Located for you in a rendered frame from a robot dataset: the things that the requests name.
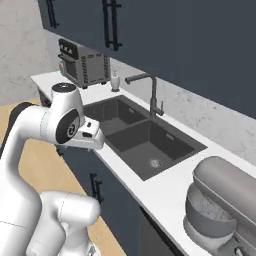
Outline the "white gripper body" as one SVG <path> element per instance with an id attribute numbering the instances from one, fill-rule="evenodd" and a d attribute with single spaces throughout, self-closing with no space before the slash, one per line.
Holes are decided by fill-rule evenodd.
<path id="1" fill-rule="evenodd" d="M 85 132 L 78 130 L 77 134 L 67 142 L 68 146 L 99 150 L 104 145 L 104 134 L 98 130 L 94 137 L 86 137 Z"/>

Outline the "dark grey double sink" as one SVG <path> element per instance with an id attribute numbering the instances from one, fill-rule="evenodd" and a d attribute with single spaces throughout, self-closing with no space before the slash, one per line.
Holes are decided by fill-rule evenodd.
<path id="1" fill-rule="evenodd" d="M 206 149 L 206 146 L 124 95 L 84 106 L 100 122 L 107 145 L 146 181 Z"/>

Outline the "white soap dispenser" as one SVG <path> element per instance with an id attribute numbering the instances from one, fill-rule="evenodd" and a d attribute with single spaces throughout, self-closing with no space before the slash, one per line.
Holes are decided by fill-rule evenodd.
<path id="1" fill-rule="evenodd" d="M 120 77 L 117 74 L 117 71 L 114 70 L 111 74 L 111 91 L 112 92 L 118 92 L 120 87 Z"/>

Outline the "dark blue base cupboard door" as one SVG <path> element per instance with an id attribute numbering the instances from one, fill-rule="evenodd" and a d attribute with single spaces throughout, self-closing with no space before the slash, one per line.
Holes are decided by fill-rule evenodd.
<path id="1" fill-rule="evenodd" d="M 138 205 L 110 169 L 96 155 L 87 149 L 57 146 L 56 151 L 63 157 L 83 190 L 91 197 L 90 174 L 102 182 L 101 217 L 127 256 L 139 256 Z"/>

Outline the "grey toaster oven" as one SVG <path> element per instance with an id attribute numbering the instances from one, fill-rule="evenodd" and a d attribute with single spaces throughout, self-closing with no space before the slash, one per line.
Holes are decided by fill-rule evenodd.
<path id="1" fill-rule="evenodd" d="M 110 80 L 110 60 L 101 52 L 75 44 L 64 38 L 58 40 L 59 63 L 63 63 L 65 77 L 82 89 Z"/>

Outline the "dark grey tap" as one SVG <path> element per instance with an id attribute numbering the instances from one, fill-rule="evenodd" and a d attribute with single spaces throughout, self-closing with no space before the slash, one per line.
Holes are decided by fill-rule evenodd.
<path id="1" fill-rule="evenodd" d="M 150 75 L 148 73 L 143 73 L 139 75 L 126 77 L 125 82 L 127 84 L 130 84 L 133 81 L 142 80 L 145 78 L 150 78 L 152 80 L 152 93 L 151 93 L 151 99 L 150 99 L 150 116 L 151 118 L 155 118 L 156 115 L 163 116 L 164 115 L 163 108 L 157 107 L 157 80 L 155 76 Z"/>

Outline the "black dishwasher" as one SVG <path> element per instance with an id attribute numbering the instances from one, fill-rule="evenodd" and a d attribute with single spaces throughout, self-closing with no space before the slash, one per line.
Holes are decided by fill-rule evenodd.
<path id="1" fill-rule="evenodd" d="M 143 208 L 140 208 L 140 256 L 184 256 Z"/>

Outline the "grey stand mixer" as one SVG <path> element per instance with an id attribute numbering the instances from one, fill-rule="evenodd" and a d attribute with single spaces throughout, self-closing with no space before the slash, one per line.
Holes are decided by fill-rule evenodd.
<path id="1" fill-rule="evenodd" d="M 256 256 L 256 178 L 208 157 L 193 171 L 185 211 L 187 235 L 212 256 Z"/>

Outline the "dark blue wall cupboard door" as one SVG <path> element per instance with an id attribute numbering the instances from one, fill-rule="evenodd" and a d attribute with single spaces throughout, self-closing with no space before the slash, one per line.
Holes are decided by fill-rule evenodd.
<path id="1" fill-rule="evenodd" d="M 56 29 L 50 26 L 46 0 L 38 0 L 38 5 L 40 9 L 43 28 L 47 30 Z"/>
<path id="2" fill-rule="evenodd" d="M 108 3 L 108 20 L 111 0 Z M 93 49 L 105 49 L 102 0 L 55 0 L 54 32 Z"/>
<path id="3" fill-rule="evenodd" d="M 256 0 L 117 0 L 115 58 L 256 119 Z"/>

